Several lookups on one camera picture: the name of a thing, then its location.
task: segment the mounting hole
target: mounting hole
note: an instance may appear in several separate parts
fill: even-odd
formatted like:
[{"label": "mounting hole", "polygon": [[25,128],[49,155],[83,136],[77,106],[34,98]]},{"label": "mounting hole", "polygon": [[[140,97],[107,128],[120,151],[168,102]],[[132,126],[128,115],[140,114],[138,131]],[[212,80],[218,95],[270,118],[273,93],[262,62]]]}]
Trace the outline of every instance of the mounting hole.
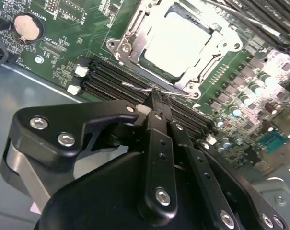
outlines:
[{"label": "mounting hole", "polygon": [[115,43],[114,42],[109,42],[108,46],[113,49],[115,47]]},{"label": "mounting hole", "polygon": [[211,179],[210,174],[208,174],[207,172],[204,173],[204,176],[205,176],[207,179]]},{"label": "mounting hole", "polygon": [[198,99],[199,98],[199,93],[194,93],[194,95],[193,95],[193,97],[195,98],[195,99]]},{"label": "mounting hole", "polygon": [[241,45],[239,43],[234,44],[234,49],[239,49],[240,47],[241,47]]},{"label": "mounting hole", "polygon": [[166,155],[164,153],[160,153],[159,157],[164,161],[166,160]]}]

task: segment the chip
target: chip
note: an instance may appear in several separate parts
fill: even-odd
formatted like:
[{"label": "chip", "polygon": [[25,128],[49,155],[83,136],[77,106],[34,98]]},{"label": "chip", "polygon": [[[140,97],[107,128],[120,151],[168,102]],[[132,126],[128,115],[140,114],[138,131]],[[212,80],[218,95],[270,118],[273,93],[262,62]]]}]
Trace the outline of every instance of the chip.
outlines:
[{"label": "chip", "polygon": [[250,106],[248,106],[248,108],[255,109],[256,108],[256,105],[252,103]]},{"label": "chip", "polygon": [[225,91],[226,91],[227,93],[229,93],[230,95],[233,95],[233,94],[236,94],[236,93],[239,92],[239,91],[237,90],[237,88],[235,88],[234,86],[232,86],[232,85],[230,85],[230,84],[226,85],[224,89],[225,89]]},{"label": "chip", "polygon": [[286,94],[285,94],[284,92],[279,92],[279,93],[277,94],[277,97],[280,98],[280,99],[282,99],[282,100],[284,100],[284,99],[287,98],[287,96],[286,96]]},{"label": "chip", "polygon": [[284,66],[282,67],[282,70],[284,71],[289,71],[290,70],[290,64],[289,63],[285,63]]},{"label": "chip", "polygon": [[241,70],[241,74],[245,75],[246,77],[251,77],[254,78],[256,75],[253,72],[253,70],[251,68],[249,68],[248,66],[245,66],[242,70]]},{"label": "chip", "polygon": [[263,66],[264,66],[263,62],[261,60],[259,60],[257,57],[253,57],[249,61],[249,64],[255,68],[263,68]]},{"label": "chip", "polygon": [[244,129],[249,130],[253,127],[254,125],[251,123],[248,123],[247,125],[244,126]]},{"label": "chip", "polygon": [[222,104],[218,103],[215,100],[211,100],[209,105],[215,110],[220,110],[223,107]]},{"label": "chip", "polygon": [[243,78],[241,78],[241,77],[239,77],[239,76],[236,76],[235,78],[233,78],[232,80],[231,80],[234,84],[236,84],[237,86],[245,86],[245,85],[247,85],[247,82],[243,79]]},{"label": "chip", "polygon": [[224,94],[223,92],[219,92],[219,95],[217,96],[217,99],[220,100],[221,102],[228,102],[231,100],[231,97],[228,95]]}]

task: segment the black bracket arm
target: black bracket arm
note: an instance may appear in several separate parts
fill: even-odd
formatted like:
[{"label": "black bracket arm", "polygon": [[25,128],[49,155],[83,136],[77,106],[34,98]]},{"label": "black bracket arm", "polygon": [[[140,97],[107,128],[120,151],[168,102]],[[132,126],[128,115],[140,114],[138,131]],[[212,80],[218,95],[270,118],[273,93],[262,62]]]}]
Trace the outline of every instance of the black bracket arm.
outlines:
[{"label": "black bracket arm", "polygon": [[42,211],[58,189],[74,181],[87,134],[137,118],[134,105],[123,100],[21,109],[13,116],[0,172]]},{"label": "black bracket arm", "polygon": [[166,125],[166,119],[161,113],[150,112],[145,138],[140,143],[145,161],[138,208],[141,215],[155,226],[168,224],[178,209],[173,143],[167,136]]},{"label": "black bracket arm", "polygon": [[245,228],[289,229],[283,217],[212,146],[200,140],[195,147],[206,156],[224,193],[234,203]]},{"label": "black bracket arm", "polygon": [[177,122],[169,124],[175,152],[180,153],[183,165],[189,169],[201,191],[206,208],[206,226],[212,230],[239,230],[232,210],[222,193],[215,175],[202,151],[193,147],[187,132]]}]

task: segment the green circuit board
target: green circuit board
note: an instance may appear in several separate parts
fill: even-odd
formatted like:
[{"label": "green circuit board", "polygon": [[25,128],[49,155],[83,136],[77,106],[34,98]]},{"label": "green circuit board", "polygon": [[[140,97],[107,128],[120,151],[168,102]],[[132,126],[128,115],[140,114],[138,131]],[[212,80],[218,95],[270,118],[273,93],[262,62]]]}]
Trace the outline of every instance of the green circuit board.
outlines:
[{"label": "green circuit board", "polygon": [[[16,15],[29,12],[41,20],[45,34],[41,40],[28,45],[20,43],[13,31],[2,31],[0,36],[8,50],[17,56],[17,65],[63,88],[71,84],[80,56],[87,58],[99,56],[137,78],[150,82],[138,73],[119,65],[106,48],[106,41],[109,38],[121,38],[138,3],[139,0],[3,0],[0,1],[1,18],[13,21]],[[200,86],[203,92],[200,99],[191,100],[182,97],[176,99],[198,113],[211,119],[222,117],[230,124],[221,128],[221,132],[231,137],[233,141],[241,138],[243,143],[233,144],[224,156],[232,165],[238,166],[238,159],[243,156],[244,150],[255,140],[265,136],[265,133],[261,132],[262,120],[256,116],[263,109],[263,105],[273,103],[278,105],[279,109],[290,109],[290,93],[279,87],[264,97],[254,98],[256,108],[242,108],[243,114],[240,117],[232,116],[229,108],[239,100],[242,93],[246,92],[248,86],[257,81],[258,78],[254,77],[245,79],[247,85],[238,87],[239,93],[231,95],[231,100],[223,104],[223,109],[216,111],[209,102],[216,96],[218,90],[224,88],[231,77],[240,75],[241,69],[249,65],[252,57],[263,62],[276,59],[278,68],[281,68],[280,63],[290,63],[290,59],[274,54],[267,43],[230,15],[225,12],[220,14],[236,25],[243,49],[236,53],[229,52],[211,72]],[[35,61],[36,56],[43,57],[44,62],[38,64]],[[262,69],[256,70],[255,73],[258,76],[264,74]],[[282,72],[278,69],[276,78],[279,81],[286,81],[289,77],[290,71]],[[283,92],[286,99],[278,98],[279,92]],[[84,93],[82,97],[90,101],[97,100],[88,93]],[[262,119],[271,120],[273,117],[274,115],[265,114]]]}]

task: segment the black plastic bracket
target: black plastic bracket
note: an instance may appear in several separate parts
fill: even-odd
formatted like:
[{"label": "black plastic bracket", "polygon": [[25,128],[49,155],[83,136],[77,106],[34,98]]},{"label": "black plastic bracket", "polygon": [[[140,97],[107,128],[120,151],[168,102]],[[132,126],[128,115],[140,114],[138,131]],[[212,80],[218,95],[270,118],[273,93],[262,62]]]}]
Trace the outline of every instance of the black plastic bracket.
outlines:
[{"label": "black plastic bracket", "polygon": [[[47,128],[33,128],[33,117],[45,119]],[[133,123],[137,118],[134,105],[124,100],[32,107],[15,113],[9,136],[18,151],[52,170],[67,171],[86,147],[87,133],[111,123]],[[57,138],[62,133],[71,134],[75,143],[69,147],[61,145]]]},{"label": "black plastic bracket", "polygon": [[150,112],[146,137],[141,143],[145,161],[138,208],[141,215],[154,226],[168,224],[178,209],[173,143],[167,136],[166,124],[161,113]]},{"label": "black plastic bracket", "polygon": [[239,230],[232,210],[203,152],[195,149],[187,132],[177,122],[169,124],[174,149],[180,152],[183,164],[194,175],[206,207],[206,225],[212,230]]},{"label": "black plastic bracket", "polygon": [[206,156],[225,194],[235,203],[241,223],[253,230],[288,230],[282,216],[205,141],[195,145]]}]

